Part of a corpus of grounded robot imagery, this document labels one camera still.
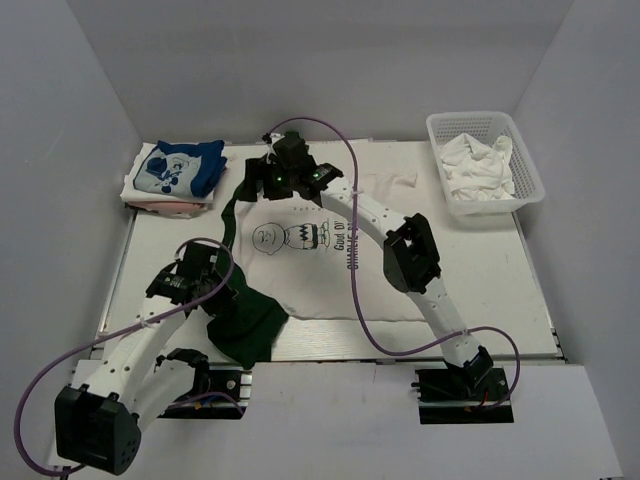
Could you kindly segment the blue Mickey Mouse shirt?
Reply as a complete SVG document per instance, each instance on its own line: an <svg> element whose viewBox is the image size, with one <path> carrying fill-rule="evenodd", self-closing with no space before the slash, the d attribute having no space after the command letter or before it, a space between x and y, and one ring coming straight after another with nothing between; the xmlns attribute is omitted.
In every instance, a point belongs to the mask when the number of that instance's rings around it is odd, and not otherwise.
<svg viewBox="0 0 640 480"><path fill-rule="evenodd" d="M197 144L158 141L133 179L136 190L184 200L205 199L226 168L225 142Z"/></svg>

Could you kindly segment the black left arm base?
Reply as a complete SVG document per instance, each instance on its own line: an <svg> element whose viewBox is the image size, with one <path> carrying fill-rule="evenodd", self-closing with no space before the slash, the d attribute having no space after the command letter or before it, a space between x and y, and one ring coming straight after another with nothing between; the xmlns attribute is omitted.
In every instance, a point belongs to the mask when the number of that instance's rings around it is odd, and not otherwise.
<svg viewBox="0 0 640 480"><path fill-rule="evenodd" d="M198 385L178 397L161 418L241 420L248 407L251 386L251 371L212 364L198 377Z"/></svg>

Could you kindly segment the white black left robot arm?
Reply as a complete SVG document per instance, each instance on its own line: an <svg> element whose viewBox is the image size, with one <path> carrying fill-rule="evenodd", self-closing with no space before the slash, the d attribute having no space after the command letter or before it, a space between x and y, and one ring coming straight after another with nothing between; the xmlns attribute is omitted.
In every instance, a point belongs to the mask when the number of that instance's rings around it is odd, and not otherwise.
<svg viewBox="0 0 640 480"><path fill-rule="evenodd" d="M199 399L211 387L209 359L170 338L192 312L228 312L237 293L215 271L192 277L160 272L145 291L133 322L106 360L79 387L54 403L60 457L112 475L133 463L151 422L183 396Z"/></svg>

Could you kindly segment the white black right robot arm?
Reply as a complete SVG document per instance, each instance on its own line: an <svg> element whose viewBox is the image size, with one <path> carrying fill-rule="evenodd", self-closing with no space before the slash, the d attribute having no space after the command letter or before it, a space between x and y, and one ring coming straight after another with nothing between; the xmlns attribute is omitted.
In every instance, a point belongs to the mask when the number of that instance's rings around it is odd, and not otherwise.
<svg viewBox="0 0 640 480"><path fill-rule="evenodd" d="M350 219L355 229L381 248L385 279L395 290L407 295L430 326L452 372L453 390L472 399L486 389L493 360L466 328L448 295L426 217L419 213L404 216L357 192L352 182L328 163L286 169L274 156L249 159L245 162L239 199L255 202L259 194L268 200L288 199L297 194Z"/></svg>

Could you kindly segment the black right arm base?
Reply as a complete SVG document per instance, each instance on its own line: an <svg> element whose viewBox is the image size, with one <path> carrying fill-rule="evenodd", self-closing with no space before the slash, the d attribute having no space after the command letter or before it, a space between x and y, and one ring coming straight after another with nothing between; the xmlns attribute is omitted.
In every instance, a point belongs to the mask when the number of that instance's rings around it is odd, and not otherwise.
<svg viewBox="0 0 640 480"><path fill-rule="evenodd" d="M447 369L416 370L411 388L418 396L422 425L514 422L511 403L504 400L509 388L503 368L493 368L472 393Z"/></svg>

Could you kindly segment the white green Charlie Brown shirt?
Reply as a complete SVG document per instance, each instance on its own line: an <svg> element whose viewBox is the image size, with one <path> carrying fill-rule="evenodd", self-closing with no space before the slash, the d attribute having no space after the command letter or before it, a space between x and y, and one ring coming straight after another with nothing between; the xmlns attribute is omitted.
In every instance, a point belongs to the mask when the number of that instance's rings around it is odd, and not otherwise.
<svg viewBox="0 0 640 480"><path fill-rule="evenodd" d="M207 335L244 367L272 357L290 320L321 326L357 321L350 272L370 323L418 322L419 310L385 279L378 245L351 220L299 197L255 203L236 190L220 212L223 242L235 261L234 307L212 319Z"/></svg>

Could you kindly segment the pink shirt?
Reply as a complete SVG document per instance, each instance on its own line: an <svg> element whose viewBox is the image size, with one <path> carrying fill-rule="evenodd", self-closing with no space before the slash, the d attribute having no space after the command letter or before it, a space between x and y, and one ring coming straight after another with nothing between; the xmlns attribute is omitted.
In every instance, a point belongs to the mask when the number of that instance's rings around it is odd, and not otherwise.
<svg viewBox="0 0 640 480"><path fill-rule="evenodd" d="M169 217L192 217L200 215L207 210L207 205L203 203L173 201L129 202L128 206L131 208Z"/></svg>

